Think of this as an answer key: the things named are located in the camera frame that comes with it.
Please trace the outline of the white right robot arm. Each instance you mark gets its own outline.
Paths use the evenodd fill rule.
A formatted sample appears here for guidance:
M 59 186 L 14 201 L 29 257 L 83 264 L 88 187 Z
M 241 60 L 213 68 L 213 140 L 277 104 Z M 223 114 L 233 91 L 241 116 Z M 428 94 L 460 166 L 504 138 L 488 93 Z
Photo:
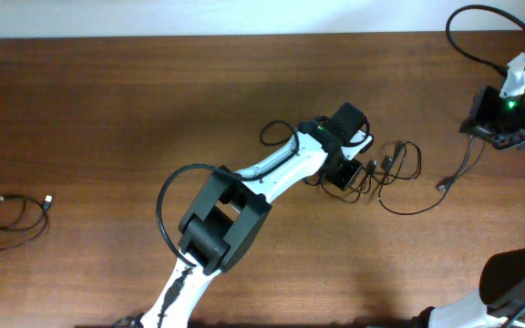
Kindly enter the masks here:
M 525 54 L 514 58 L 500 90 L 486 87 L 475 97 L 460 130 L 494 149 L 525 144 Z M 410 327 L 525 327 L 525 248 L 492 256 L 479 287 L 450 305 L 429 307 Z

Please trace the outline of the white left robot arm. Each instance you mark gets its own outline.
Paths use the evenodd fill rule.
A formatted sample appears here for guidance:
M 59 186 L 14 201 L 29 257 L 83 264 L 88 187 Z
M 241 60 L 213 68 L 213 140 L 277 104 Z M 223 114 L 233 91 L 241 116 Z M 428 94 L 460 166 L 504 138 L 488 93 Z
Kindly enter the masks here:
M 154 305 L 145 313 L 117 320 L 117 327 L 186 327 L 211 282 L 234 267 L 252 246 L 272 203 L 299 181 L 316 176 L 340 190 L 350 188 L 361 168 L 356 155 L 368 150 L 373 135 L 365 114 L 345 102 L 331 116 L 289 125 L 288 138 L 262 161 L 232 171 L 196 163 L 183 166 L 163 183 L 156 221 L 177 260 Z M 163 202 L 172 182 L 184 172 L 204 169 L 210 176 L 180 219 L 178 243 L 164 224 Z

